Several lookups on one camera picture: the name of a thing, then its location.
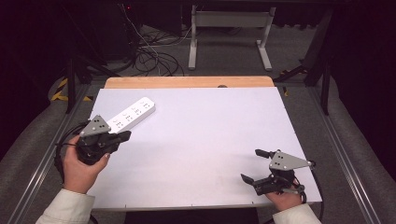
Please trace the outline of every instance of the metal frame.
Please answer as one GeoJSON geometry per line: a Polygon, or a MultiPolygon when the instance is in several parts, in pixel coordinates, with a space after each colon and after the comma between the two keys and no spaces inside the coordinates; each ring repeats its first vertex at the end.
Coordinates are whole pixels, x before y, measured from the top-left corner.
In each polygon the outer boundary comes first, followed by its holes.
{"type": "Polygon", "coordinates": [[[343,169],[344,175],[346,176],[346,180],[349,183],[349,186],[352,189],[353,194],[355,195],[356,201],[358,202],[358,205],[361,208],[361,212],[363,213],[366,222],[375,223],[375,224],[381,223],[372,203],[370,202],[366,190],[364,189],[364,186],[361,183],[361,179],[359,178],[358,173],[355,170],[355,167],[353,166],[352,162],[350,161],[347,155],[343,143],[341,142],[336,130],[334,129],[332,120],[329,118],[329,116],[326,116],[323,110],[321,110],[321,102],[319,100],[319,95],[317,91],[315,90],[314,87],[308,87],[308,91],[310,96],[314,100],[318,112],[327,128],[334,149],[334,154],[337,157],[338,161],[340,162],[340,166],[343,169]]]}
{"type": "Polygon", "coordinates": [[[262,39],[256,42],[265,70],[272,71],[272,65],[265,50],[265,44],[270,33],[275,11],[275,7],[271,7],[269,12],[196,11],[196,6],[192,6],[189,69],[194,70],[196,65],[198,47],[198,41],[196,39],[197,27],[265,27],[262,39]]]}
{"type": "Polygon", "coordinates": [[[61,140],[62,136],[66,133],[71,120],[78,111],[78,106],[80,102],[82,102],[84,96],[88,91],[88,88],[89,85],[83,85],[81,88],[79,88],[76,105],[72,107],[70,113],[64,115],[61,126],[58,128],[55,136],[52,138],[52,141],[50,142],[49,147],[47,148],[47,151],[43,156],[43,159],[35,169],[35,172],[33,173],[29,184],[26,187],[26,190],[22,194],[20,201],[18,202],[17,206],[14,209],[14,212],[8,220],[8,224],[23,222],[23,219],[26,216],[30,205],[32,204],[35,196],[37,195],[41,184],[43,183],[44,178],[46,177],[52,165],[53,156],[56,148],[55,144],[58,143],[61,140]]]}

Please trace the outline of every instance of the white power strip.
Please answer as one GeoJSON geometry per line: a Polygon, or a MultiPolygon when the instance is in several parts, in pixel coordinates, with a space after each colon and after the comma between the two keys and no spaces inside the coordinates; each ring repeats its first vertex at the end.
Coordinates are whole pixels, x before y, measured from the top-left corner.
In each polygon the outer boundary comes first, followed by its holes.
{"type": "Polygon", "coordinates": [[[111,127],[111,133],[121,133],[132,129],[136,124],[148,117],[154,111],[154,102],[152,102],[148,97],[143,97],[109,120],[107,124],[111,127]]]}

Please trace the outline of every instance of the metal rail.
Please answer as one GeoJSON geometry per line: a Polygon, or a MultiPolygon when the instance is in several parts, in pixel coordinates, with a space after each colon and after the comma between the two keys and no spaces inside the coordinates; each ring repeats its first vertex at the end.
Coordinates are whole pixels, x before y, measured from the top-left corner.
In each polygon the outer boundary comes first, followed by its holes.
{"type": "Polygon", "coordinates": [[[78,90],[76,105],[73,107],[69,114],[64,115],[64,119],[62,120],[61,125],[59,126],[56,134],[52,138],[43,159],[38,164],[35,172],[33,173],[32,178],[30,179],[30,182],[26,187],[26,190],[22,194],[20,201],[18,202],[14,212],[8,220],[8,224],[18,224],[23,222],[23,219],[26,216],[30,205],[32,204],[35,196],[37,195],[38,190],[40,189],[41,184],[43,183],[44,178],[46,177],[52,165],[52,159],[55,152],[55,144],[60,141],[64,133],[67,131],[66,129],[70,121],[73,119],[74,115],[78,111],[79,104],[84,99],[88,88],[88,85],[82,85],[81,88],[78,90]]]}
{"type": "Polygon", "coordinates": [[[353,194],[355,195],[356,201],[361,208],[361,212],[363,213],[366,222],[374,224],[381,223],[364,189],[364,186],[361,183],[361,179],[356,173],[356,170],[346,153],[346,149],[344,148],[344,145],[342,144],[340,138],[337,135],[337,132],[334,129],[331,118],[329,116],[326,116],[321,109],[320,97],[317,91],[313,87],[308,87],[308,91],[312,99],[314,100],[315,106],[318,109],[318,112],[329,132],[334,149],[334,154],[340,162],[341,168],[343,169],[343,172],[346,176],[346,180],[351,187],[353,194]]]}

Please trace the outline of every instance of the yellow tape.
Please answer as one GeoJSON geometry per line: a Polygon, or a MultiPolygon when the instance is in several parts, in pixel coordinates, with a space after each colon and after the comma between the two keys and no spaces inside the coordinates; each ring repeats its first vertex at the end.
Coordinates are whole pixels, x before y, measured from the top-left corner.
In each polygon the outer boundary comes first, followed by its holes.
{"type": "MultiPolygon", "coordinates": [[[[58,89],[56,90],[55,94],[52,96],[51,101],[56,101],[56,100],[61,100],[61,101],[68,101],[69,98],[67,96],[62,96],[62,90],[67,84],[67,77],[64,77],[64,79],[61,81],[61,83],[58,86],[58,89]]],[[[82,101],[93,101],[93,96],[85,96],[82,101]]]]}

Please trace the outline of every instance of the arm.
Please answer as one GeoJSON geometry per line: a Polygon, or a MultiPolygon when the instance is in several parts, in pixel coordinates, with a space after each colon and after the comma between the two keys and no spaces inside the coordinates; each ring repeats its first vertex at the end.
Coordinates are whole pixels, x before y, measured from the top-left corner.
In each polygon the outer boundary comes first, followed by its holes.
{"type": "Polygon", "coordinates": [[[45,223],[88,223],[94,197],[86,193],[96,177],[106,167],[110,154],[90,166],[78,160],[76,144],[78,136],[69,141],[64,157],[64,189],[58,193],[37,224],[45,223]]]}
{"type": "Polygon", "coordinates": [[[300,194],[278,194],[271,192],[265,194],[271,200],[279,213],[273,215],[276,224],[319,224],[320,221],[308,204],[303,204],[300,194]]]}

